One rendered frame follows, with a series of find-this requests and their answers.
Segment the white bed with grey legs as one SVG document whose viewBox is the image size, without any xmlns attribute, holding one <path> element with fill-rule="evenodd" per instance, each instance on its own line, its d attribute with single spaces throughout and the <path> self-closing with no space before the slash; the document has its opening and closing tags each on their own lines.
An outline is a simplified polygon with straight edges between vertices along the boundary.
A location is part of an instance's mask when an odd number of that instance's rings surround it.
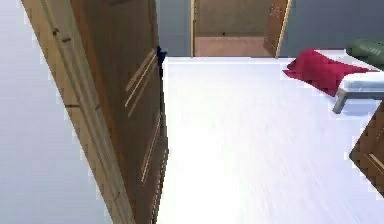
<svg viewBox="0 0 384 224">
<path fill-rule="evenodd" d="M 369 69 L 367 73 L 353 73 L 342 79 L 336 93 L 337 101 L 332 109 L 335 114 L 341 113 L 348 99 L 384 100 L 384 70 L 349 56 L 345 49 L 319 49 L 318 53 L 337 62 Z"/>
</svg>

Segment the green pillow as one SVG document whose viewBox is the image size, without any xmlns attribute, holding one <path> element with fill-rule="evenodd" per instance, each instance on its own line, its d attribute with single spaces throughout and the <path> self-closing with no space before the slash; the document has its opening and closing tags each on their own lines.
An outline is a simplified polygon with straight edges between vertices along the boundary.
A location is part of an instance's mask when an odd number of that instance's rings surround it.
<svg viewBox="0 0 384 224">
<path fill-rule="evenodd" d="M 347 45 L 346 53 L 379 69 L 384 69 L 384 41 L 355 40 Z"/>
</svg>

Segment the brown wooden cabinet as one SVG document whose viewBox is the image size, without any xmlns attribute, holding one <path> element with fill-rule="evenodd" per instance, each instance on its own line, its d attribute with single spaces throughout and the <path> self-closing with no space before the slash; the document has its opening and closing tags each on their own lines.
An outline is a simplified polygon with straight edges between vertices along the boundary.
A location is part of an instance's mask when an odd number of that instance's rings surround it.
<svg viewBox="0 0 384 224">
<path fill-rule="evenodd" d="M 384 198 L 384 100 L 360 135 L 349 158 Z"/>
</svg>

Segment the brown wooden open door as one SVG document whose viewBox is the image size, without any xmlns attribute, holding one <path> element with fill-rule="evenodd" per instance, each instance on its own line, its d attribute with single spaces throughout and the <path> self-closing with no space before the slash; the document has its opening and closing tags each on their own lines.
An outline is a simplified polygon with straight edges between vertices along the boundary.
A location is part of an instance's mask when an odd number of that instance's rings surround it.
<svg viewBox="0 0 384 224">
<path fill-rule="evenodd" d="M 292 0 L 271 0 L 265 30 L 264 48 L 275 58 L 280 55 L 282 39 L 288 22 Z"/>
</svg>

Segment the brown wooden room door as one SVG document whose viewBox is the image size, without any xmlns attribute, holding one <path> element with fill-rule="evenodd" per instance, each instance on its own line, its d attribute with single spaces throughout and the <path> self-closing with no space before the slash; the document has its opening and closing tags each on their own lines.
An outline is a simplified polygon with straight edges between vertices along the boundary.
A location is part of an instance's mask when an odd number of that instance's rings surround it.
<svg viewBox="0 0 384 224">
<path fill-rule="evenodd" d="M 157 224 L 168 154 L 155 0 L 20 0 L 113 224 Z"/>
</svg>

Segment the red cloth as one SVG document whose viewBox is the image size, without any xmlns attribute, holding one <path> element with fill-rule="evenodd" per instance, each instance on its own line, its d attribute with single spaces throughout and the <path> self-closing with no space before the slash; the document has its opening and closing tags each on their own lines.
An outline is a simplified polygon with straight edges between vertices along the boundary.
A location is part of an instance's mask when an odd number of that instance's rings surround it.
<svg viewBox="0 0 384 224">
<path fill-rule="evenodd" d="M 351 74 L 378 73 L 379 69 L 360 61 L 345 50 L 307 49 L 287 65 L 284 73 L 334 97 L 342 80 Z"/>
</svg>

